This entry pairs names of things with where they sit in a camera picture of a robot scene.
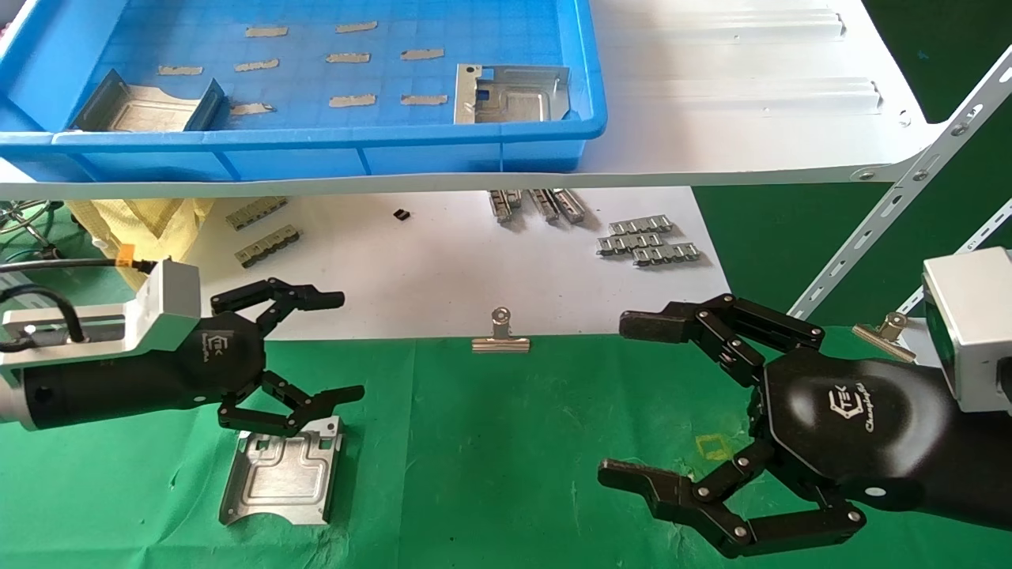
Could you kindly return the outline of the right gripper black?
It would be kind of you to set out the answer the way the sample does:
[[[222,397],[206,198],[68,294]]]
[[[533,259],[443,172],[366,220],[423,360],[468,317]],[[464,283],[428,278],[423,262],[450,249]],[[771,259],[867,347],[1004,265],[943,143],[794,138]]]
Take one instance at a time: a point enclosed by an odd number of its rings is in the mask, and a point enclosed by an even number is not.
[[[619,335],[694,343],[738,385],[756,388],[750,433],[763,442],[699,482],[632,462],[598,465],[601,485],[640,495],[653,518],[696,530],[723,557],[841,545],[867,523],[847,500],[1010,529],[1009,414],[962,411],[939,368],[825,356],[823,329],[731,294],[625,311]],[[749,340],[784,356],[766,367]],[[766,471],[818,508],[751,521],[734,514],[727,501]]]

